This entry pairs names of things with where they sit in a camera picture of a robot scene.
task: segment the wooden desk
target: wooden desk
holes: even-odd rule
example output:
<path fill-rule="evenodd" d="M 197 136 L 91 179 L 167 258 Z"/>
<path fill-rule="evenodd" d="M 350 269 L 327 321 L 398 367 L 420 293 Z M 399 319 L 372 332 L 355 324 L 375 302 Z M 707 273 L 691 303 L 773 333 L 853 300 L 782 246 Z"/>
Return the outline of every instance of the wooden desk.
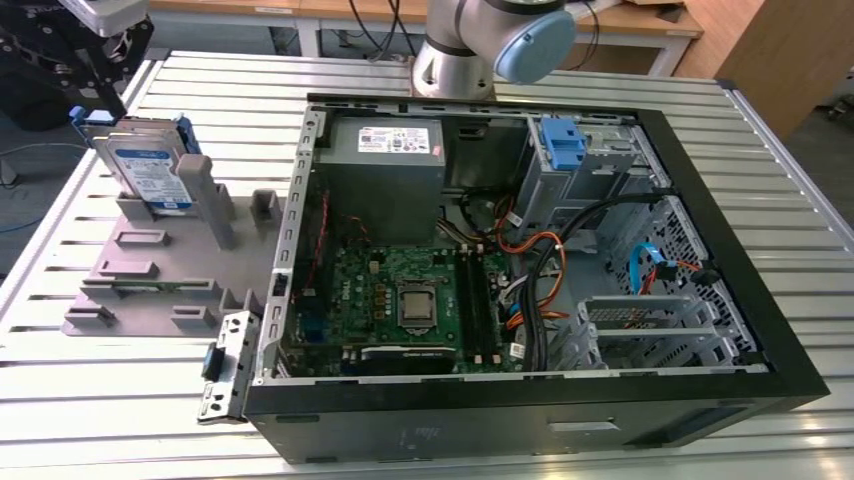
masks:
<path fill-rule="evenodd" d="M 387 0 L 355 0 L 371 31 L 388 32 L 392 13 Z M 424 33 L 430 0 L 400 2 L 400 18 L 410 33 Z M 303 55 L 319 57 L 319 32 L 359 30 L 348 0 L 151 0 L 155 20 L 292 27 L 299 31 Z M 678 23 L 655 16 L 657 9 L 620 4 L 598 13 L 599 44 L 659 49 L 650 75 L 670 76 L 691 39 L 703 29 L 687 13 Z M 592 17 L 578 23 L 576 43 L 592 41 Z"/>

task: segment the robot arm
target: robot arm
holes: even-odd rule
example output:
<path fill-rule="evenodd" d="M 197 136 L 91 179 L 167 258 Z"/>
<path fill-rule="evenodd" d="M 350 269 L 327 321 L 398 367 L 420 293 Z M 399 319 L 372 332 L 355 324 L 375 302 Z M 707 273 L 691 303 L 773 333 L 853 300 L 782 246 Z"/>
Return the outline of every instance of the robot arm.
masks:
<path fill-rule="evenodd" d="M 123 117 L 113 84 L 145 54 L 147 9 L 148 0 L 0 0 L 0 67 L 59 90 L 92 89 Z"/>
<path fill-rule="evenodd" d="M 426 97 L 483 99 L 492 72 L 512 83 L 543 78 L 566 58 L 575 22 L 566 0 L 434 0 L 412 69 Z"/>

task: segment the metal bracket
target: metal bracket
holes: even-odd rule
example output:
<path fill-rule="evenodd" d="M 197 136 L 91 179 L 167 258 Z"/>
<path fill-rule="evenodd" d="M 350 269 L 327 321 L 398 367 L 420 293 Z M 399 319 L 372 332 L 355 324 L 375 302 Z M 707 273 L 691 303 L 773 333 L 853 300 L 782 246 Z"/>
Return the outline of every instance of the metal bracket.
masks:
<path fill-rule="evenodd" d="M 252 376 L 260 323 L 250 311 L 227 315 L 223 320 L 201 370 L 206 383 L 196 417 L 201 425 L 247 422 L 243 418 L 243 402 Z"/>

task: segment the metal table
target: metal table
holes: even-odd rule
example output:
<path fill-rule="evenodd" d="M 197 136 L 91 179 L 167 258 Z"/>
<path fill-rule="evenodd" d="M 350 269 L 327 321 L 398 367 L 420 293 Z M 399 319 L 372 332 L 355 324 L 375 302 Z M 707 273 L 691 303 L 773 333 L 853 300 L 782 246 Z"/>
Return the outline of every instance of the metal table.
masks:
<path fill-rule="evenodd" d="M 396 63 L 173 52 L 144 62 L 125 101 L 137 115 L 185 113 L 232 195 L 284 193 L 306 92 L 404 95 L 407 85 Z M 833 394 L 675 450 L 288 466 L 251 425 L 195 424 L 207 340 L 59 332 L 119 214 L 117 185 L 89 152 L 0 290 L 0 467 L 41 467 L 3 478 L 849 477 L 854 235 L 741 94 L 706 80 L 568 73 L 496 90 L 500 100 L 667 114 Z"/>

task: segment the sticker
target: sticker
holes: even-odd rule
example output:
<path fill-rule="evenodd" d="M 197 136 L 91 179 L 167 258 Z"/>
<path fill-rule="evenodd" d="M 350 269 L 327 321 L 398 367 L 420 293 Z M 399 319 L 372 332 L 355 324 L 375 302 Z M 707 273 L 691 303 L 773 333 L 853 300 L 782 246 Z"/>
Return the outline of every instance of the sticker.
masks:
<path fill-rule="evenodd" d="M 520 343 L 511 343 L 510 356 L 512 358 L 524 359 L 524 345 L 522 345 Z"/>
<path fill-rule="evenodd" d="M 165 209 L 192 206 L 187 188 L 172 171 L 169 152 L 120 148 L 115 153 L 124 176 L 145 203 Z"/>
<path fill-rule="evenodd" d="M 359 129 L 359 153 L 430 154 L 426 128 L 364 127 Z"/>
<path fill-rule="evenodd" d="M 280 15 L 291 15 L 294 10 L 290 8 L 255 7 L 258 13 L 278 13 Z"/>
<path fill-rule="evenodd" d="M 522 225 L 522 217 L 512 212 L 507 213 L 507 221 L 512 223 L 516 227 Z"/>

